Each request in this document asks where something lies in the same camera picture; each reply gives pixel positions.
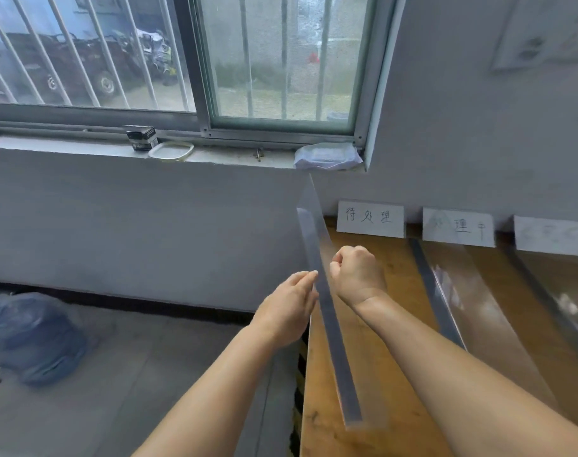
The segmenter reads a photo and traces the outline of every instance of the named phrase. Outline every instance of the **window frame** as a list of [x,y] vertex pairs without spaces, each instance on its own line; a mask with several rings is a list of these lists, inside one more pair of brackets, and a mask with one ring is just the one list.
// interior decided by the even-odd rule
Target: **window frame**
[[[270,146],[295,149],[305,144],[329,141],[352,142],[360,149],[365,146],[397,0],[368,0],[368,4],[373,3],[373,11],[368,9],[372,13],[372,19],[371,22],[365,22],[369,29],[362,34],[359,59],[364,60],[365,65],[361,68],[361,77],[355,79],[355,83],[358,83],[358,80],[361,86],[360,90],[355,92],[358,93],[356,96],[358,102],[355,106],[354,131],[350,134],[314,133],[300,130],[255,130],[233,128],[232,125],[219,125],[217,127],[212,125],[209,115],[209,96],[205,89],[205,80],[201,69],[205,67],[205,59],[199,48],[199,44],[202,44],[200,36],[204,31],[204,26],[199,24],[202,17],[197,12],[197,4],[194,0],[171,0],[174,5],[172,10],[168,10],[170,0],[165,1],[166,6],[163,6],[162,1],[158,0],[160,9],[167,9],[168,15],[174,18],[171,19],[171,23],[174,20],[175,27],[178,28],[196,106],[195,113],[65,105],[46,105],[45,112],[42,112],[41,105],[0,103],[0,131],[18,130],[22,134],[33,131],[38,135],[46,132],[50,134],[75,134],[79,132],[81,137],[104,138],[105,135],[109,135],[110,139],[117,139],[118,135],[124,134],[124,125],[148,125],[155,127],[162,133],[168,133],[172,137],[178,139],[196,138],[204,144],[210,141],[211,144],[216,145],[220,143],[232,145],[233,141],[242,147]],[[286,10],[286,5],[279,6],[279,9]],[[285,52],[283,54],[286,56],[286,45],[284,47]]]

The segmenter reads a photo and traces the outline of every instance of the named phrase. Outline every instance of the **sliding window pane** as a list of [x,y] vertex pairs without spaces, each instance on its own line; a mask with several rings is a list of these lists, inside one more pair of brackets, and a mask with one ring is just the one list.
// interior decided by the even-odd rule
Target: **sliding window pane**
[[195,2],[212,124],[353,130],[372,0]]
[[0,102],[191,111],[170,0],[0,0]]

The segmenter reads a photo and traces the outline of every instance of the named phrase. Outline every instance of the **window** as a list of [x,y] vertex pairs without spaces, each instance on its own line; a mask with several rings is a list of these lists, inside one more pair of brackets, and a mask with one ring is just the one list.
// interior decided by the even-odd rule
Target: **window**
[[0,0],[0,129],[362,147],[393,5]]

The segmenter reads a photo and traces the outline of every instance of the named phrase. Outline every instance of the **white wall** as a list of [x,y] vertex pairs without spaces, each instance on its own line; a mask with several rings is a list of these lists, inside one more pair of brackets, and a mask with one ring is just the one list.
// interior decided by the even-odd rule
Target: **white wall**
[[[408,0],[367,175],[341,198],[578,220],[578,64],[491,74],[514,0]],[[254,309],[306,263],[292,170],[0,150],[0,281]]]

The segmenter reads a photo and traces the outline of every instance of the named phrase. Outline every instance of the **left hand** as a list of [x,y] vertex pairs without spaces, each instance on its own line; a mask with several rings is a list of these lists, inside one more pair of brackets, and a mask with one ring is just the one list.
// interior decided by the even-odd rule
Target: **left hand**
[[292,274],[255,312],[250,326],[270,335],[274,348],[297,341],[306,330],[319,297],[313,289],[317,276],[317,271]]

